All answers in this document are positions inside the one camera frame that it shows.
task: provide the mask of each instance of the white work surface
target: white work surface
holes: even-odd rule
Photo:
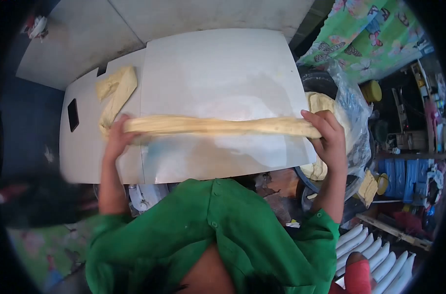
[[[95,69],[67,87],[60,129],[60,167],[67,181],[100,182],[105,142],[98,121],[110,98],[99,103],[95,82],[129,64],[138,87],[121,112],[135,117],[176,114],[245,121],[301,117],[300,110],[309,109],[280,32],[224,29],[153,40],[146,49],[109,62],[100,77]],[[79,125],[71,132],[67,106],[74,98]],[[130,146],[117,166],[124,184],[158,184],[260,173],[315,160],[312,145],[301,137],[179,134]]]
[[[288,44],[276,31],[208,30],[153,40],[141,82],[141,116],[246,121],[301,117],[309,109]],[[142,159],[146,183],[171,183],[294,167],[316,154],[302,137],[180,134],[142,146]]]
[[[99,131],[102,110],[112,97],[102,103],[97,99],[95,83],[113,74],[122,66],[133,65],[138,81],[141,79],[146,49],[138,50],[108,63],[107,71],[97,77],[97,70],[85,74],[66,88],[60,125],[60,170],[73,183],[100,183],[105,141]],[[79,125],[71,132],[67,106],[76,98]],[[141,83],[123,106],[122,112],[140,116]],[[117,163],[124,184],[144,183],[140,146],[129,146]]]

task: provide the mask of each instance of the green shirt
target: green shirt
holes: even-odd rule
[[[130,269],[129,286],[157,264],[172,264],[178,284],[207,247],[216,242],[238,293],[254,272],[274,274],[286,293],[326,294],[336,270],[339,225],[321,209],[290,237],[270,206],[234,180],[186,180],[136,219],[103,215],[86,262],[94,294],[112,293],[116,265]]]

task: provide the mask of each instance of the person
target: person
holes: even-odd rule
[[[92,293],[328,293],[347,179],[344,129],[327,110],[302,116],[322,135],[311,143],[328,172],[291,236],[262,197],[232,179],[188,179],[132,220],[115,162],[137,134],[123,132],[121,116],[102,160],[102,222],[85,265]]]
[[[352,252],[345,264],[345,290],[332,281],[329,294],[370,294],[376,284],[368,259],[360,252]]]

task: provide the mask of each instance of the smartphone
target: smartphone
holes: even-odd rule
[[[79,125],[79,117],[77,116],[77,104],[75,98],[67,106],[67,116],[69,117],[69,127],[71,128],[71,132],[73,132]]]

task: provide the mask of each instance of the clear plastic bag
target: clear plastic bag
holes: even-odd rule
[[[347,154],[349,174],[364,178],[365,165],[371,157],[368,118],[372,115],[373,106],[367,104],[358,85],[349,79],[337,60],[331,59],[327,71],[338,87],[334,107],[345,111],[347,117],[344,119],[350,125],[346,137],[346,142],[353,145]]]

